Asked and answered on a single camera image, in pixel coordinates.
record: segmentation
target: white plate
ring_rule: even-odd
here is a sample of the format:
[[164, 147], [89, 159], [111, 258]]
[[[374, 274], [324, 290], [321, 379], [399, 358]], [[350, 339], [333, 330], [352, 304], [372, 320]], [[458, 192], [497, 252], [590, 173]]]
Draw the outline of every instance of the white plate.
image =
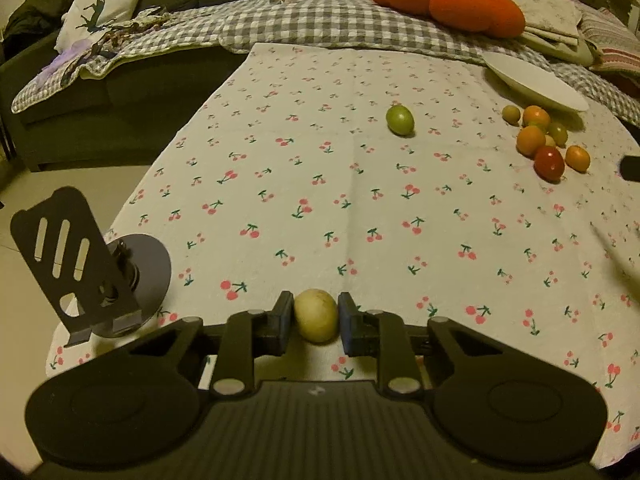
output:
[[508, 54], [485, 52], [482, 58], [507, 85], [542, 107], [575, 112], [589, 109], [584, 97], [551, 72]]

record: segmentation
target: carrot plush pillow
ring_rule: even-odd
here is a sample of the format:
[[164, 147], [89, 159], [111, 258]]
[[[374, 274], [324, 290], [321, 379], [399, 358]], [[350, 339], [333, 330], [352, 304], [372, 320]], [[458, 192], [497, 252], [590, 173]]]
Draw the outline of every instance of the carrot plush pillow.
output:
[[408, 14], [430, 16], [448, 27], [515, 38], [524, 32], [524, 15], [511, 0], [373, 0]]

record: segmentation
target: pillow with deer print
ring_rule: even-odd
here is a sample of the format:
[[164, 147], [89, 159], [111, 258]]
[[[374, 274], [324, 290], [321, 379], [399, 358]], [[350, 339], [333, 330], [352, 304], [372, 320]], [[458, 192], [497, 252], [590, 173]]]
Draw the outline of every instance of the pillow with deer print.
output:
[[138, 0], [74, 0], [56, 41], [62, 54], [76, 41], [97, 41], [109, 25], [130, 20]]

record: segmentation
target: couch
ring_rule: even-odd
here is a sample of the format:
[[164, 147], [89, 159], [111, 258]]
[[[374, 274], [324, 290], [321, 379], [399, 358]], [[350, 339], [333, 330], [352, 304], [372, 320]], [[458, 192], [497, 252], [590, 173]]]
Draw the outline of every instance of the couch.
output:
[[[212, 6], [231, 0], [140, 0], [138, 10]], [[604, 0], [581, 0], [601, 7]], [[0, 66], [0, 116], [31, 171], [51, 164], [153, 161], [202, 102], [244, 61], [222, 47], [185, 50], [124, 64], [102, 80], [78, 80], [20, 114], [14, 96], [45, 65], [58, 32]]]

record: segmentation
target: beige floor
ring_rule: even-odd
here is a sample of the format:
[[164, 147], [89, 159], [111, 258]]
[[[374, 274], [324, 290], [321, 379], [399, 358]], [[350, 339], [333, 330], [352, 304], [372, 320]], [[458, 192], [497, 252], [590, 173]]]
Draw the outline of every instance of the beige floor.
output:
[[5, 206], [0, 210], [0, 453], [24, 471], [40, 461], [24, 427], [24, 406], [46, 378], [45, 358], [58, 318], [17, 252], [11, 217], [61, 186], [74, 186], [105, 231], [147, 169], [23, 171], [0, 191]]

